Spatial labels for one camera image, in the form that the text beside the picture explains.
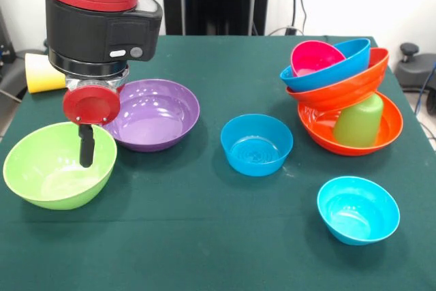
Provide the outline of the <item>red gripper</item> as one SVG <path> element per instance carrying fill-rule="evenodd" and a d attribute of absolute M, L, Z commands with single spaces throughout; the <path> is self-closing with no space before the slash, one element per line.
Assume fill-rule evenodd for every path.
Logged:
<path fill-rule="evenodd" d="M 79 125 L 80 165 L 88 168 L 93 163 L 95 147 L 91 125 L 105 125 L 116 118 L 125 83 L 66 78 L 65 86 L 63 111 L 70 121 Z"/>

